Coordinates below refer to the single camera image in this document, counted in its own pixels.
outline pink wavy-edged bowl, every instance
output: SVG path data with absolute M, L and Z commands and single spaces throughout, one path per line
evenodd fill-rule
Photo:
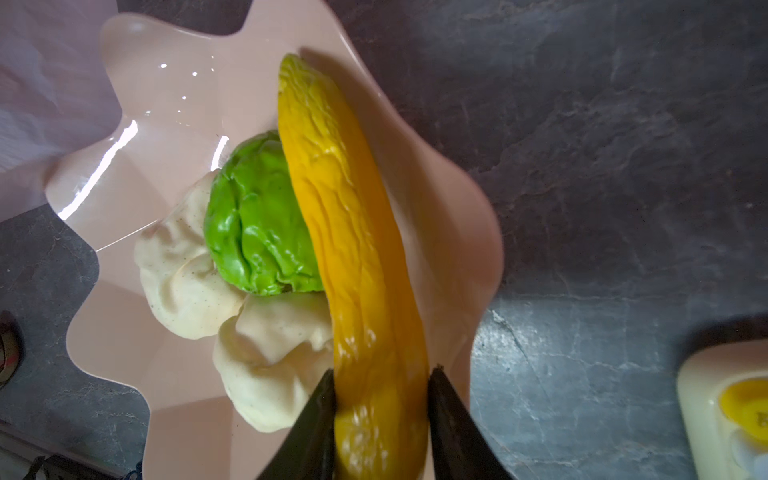
M 406 247 L 430 361 L 468 402 L 472 341 L 502 274 L 496 216 L 472 179 L 397 115 L 323 2 L 255 0 L 243 29 L 227 37 L 118 15 L 101 43 L 121 123 L 66 157 L 46 195 L 99 260 L 99 279 L 69 327 L 69 356 L 147 400 L 147 480 L 253 480 L 286 434 L 259 433 L 233 410 L 211 361 L 213 337 L 182 339 L 155 320 L 133 250 L 137 232 L 232 146 L 276 126 L 287 52 L 330 74 L 357 113 Z

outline wrinkled green toy vegetable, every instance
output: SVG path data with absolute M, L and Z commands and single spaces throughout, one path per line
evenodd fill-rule
M 216 176 L 204 235 L 219 274 L 242 290 L 323 290 L 276 131 L 238 145 Z

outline wrinkled yellow toy banana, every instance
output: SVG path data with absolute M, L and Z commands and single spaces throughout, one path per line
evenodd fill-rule
M 416 480 L 429 364 L 376 162 L 333 80 L 295 55 L 280 66 L 277 111 L 333 318 L 337 478 Z

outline translucent plastic sheet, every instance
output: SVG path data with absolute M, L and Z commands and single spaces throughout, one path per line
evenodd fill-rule
M 55 161 L 117 126 L 98 41 L 116 13 L 110 0 L 0 2 L 0 221 L 44 204 Z

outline gray table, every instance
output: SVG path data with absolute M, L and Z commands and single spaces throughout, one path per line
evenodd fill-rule
M 475 341 L 472 413 L 504 464 L 520 480 L 695 478 L 677 368 L 768 334 L 768 9 L 330 3 L 402 116 L 501 219 L 505 278 Z M 248 1 L 118 4 L 227 34 Z M 0 244 L 0 308 L 30 352 L 0 419 L 129 467 L 143 401 L 63 350 L 94 254 L 47 207 L 2 224 Z M 39 386 L 51 396 L 31 396 Z

